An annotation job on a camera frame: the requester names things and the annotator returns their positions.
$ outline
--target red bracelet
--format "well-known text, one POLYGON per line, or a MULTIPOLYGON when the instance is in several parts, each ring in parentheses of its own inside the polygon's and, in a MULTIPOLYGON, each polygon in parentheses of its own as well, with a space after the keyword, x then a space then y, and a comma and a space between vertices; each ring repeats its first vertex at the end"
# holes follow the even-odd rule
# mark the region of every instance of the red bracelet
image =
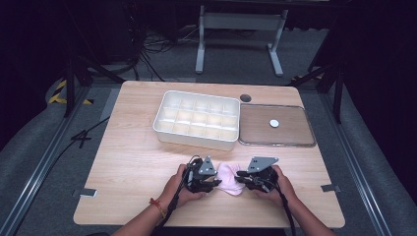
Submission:
POLYGON ((162 218, 166 217, 166 213, 163 211, 162 207, 160 206, 159 201, 155 201, 153 198, 150 198, 149 203, 152 205, 155 205, 159 209, 160 214, 162 214, 162 218))

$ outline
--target yellow and black striped tape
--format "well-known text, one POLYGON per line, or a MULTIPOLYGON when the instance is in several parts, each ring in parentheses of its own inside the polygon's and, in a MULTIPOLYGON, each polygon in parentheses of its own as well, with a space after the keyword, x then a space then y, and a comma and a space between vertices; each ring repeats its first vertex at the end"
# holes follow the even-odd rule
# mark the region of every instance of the yellow and black striped tape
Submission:
MULTIPOLYGON (((64 88, 64 86, 66 84, 67 84, 67 80, 62 79, 61 83, 59 83, 59 85, 56 87, 56 90, 53 92, 51 98, 49 98, 49 103, 63 103, 63 104, 67 103, 66 98, 60 98, 59 97, 62 89, 64 88)), ((84 105, 92 105, 92 104, 94 104, 94 99, 86 99, 83 102, 83 104, 84 105)))

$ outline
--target human arm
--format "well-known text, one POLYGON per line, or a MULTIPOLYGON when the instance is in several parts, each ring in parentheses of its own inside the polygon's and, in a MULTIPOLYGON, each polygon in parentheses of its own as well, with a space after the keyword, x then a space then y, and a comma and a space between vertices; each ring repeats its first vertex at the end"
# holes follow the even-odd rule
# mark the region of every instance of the human arm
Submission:
MULTIPOLYGON (((182 174, 186 169, 186 165, 181 164, 178 167, 177 173, 168 180, 165 185, 165 188, 162 191, 162 194, 159 198, 156 199, 159 202, 162 210, 167 212, 168 205, 173 199, 175 192, 178 189, 178 186, 182 180, 182 174)), ((193 194, 187 189, 182 189, 179 194, 178 204, 177 207, 181 207, 185 205, 189 201, 198 200, 205 196, 206 193, 196 193, 193 194)), ((117 230, 113 235, 114 236, 121 236, 121 235, 138 235, 138 236, 145 236, 150 235, 154 227, 157 223, 162 219, 162 214, 159 211, 157 206, 149 205, 146 207, 141 213, 131 219, 127 224, 122 226, 119 230, 117 230)))
MULTIPOLYGON (((289 179, 282 173, 282 170, 277 166, 273 165, 272 168, 278 175, 277 184, 288 200, 288 207, 300 224, 301 229, 305 235, 308 236, 327 236, 335 235, 330 229, 328 229, 304 204, 301 202, 295 194, 294 188, 292 187, 289 179)), ((272 190, 269 193, 264 193, 258 190, 253 191, 258 197, 272 201, 278 206, 282 206, 282 199, 279 196, 277 190, 272 190)))

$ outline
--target person's left hand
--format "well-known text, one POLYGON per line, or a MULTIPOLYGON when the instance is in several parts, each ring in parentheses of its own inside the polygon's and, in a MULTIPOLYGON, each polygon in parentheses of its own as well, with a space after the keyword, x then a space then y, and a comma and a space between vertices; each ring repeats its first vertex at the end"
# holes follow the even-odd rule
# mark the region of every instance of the person's left hand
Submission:
MULTIPOLYGON (((162 191, 162 194, 157 199, 160 203, 160 206, 167 211, 168 205, 171 202, 172 198, 175 195, 175 192, 178 189, 178 186, 181 183, 181 180, 183 178, 183 173, 186 170, 187 166, 185 164, 180 164, 178 167, 177 173, 168 180, 168 182, 165 185, 165 188, 162 191)), ((183 188, 179 194, 179 200, 177 207, 181 207, 185 205, 189 201, 193 200, 199 200, 200 198, 206 196, 207 193, 200 192, 200 193, 191 193, 187 189, 183 188)))

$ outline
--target pink cloth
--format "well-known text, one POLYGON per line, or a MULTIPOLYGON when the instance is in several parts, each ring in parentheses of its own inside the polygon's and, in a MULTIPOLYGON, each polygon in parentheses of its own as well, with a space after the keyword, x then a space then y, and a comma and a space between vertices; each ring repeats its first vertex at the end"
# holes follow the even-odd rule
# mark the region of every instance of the pink cloth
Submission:
POLYGON ((234 177, 236 172, 240 170, 238 164, 225 164, 220 163, 217 168, 216 179, 221 180, 221 183, 217 186, 220 189, 230 195, 240 195, 245 188, 245 184, 238 183, 234 177))

